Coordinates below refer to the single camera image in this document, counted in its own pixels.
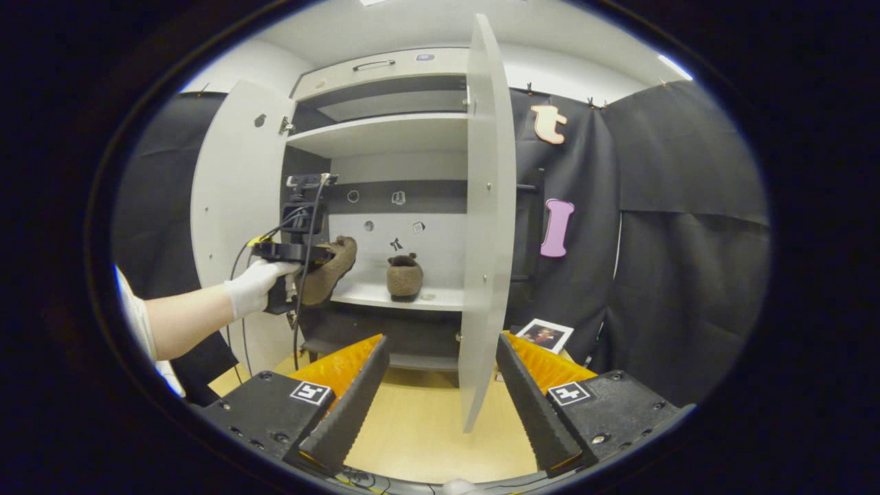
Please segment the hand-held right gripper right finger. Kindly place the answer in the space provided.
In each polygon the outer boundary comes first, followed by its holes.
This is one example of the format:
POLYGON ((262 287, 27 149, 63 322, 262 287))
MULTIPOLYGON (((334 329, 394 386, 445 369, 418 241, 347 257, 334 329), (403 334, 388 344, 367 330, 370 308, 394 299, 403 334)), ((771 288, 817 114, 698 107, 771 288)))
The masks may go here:
POLYGON ((631 374, 597 374, 509 333, 496 363, 540 471, 610 463, 672 429, 681 410, 631 374))

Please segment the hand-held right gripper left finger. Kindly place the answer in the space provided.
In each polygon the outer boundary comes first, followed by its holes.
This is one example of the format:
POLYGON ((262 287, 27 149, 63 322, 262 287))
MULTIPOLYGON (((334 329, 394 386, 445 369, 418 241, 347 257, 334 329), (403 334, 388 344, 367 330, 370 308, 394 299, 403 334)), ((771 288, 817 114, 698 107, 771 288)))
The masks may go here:
POLYGON ((335 476, 389 362, 388 338, 374 335, 292 374, 257 373, 200 414, 262 457, 335 476))

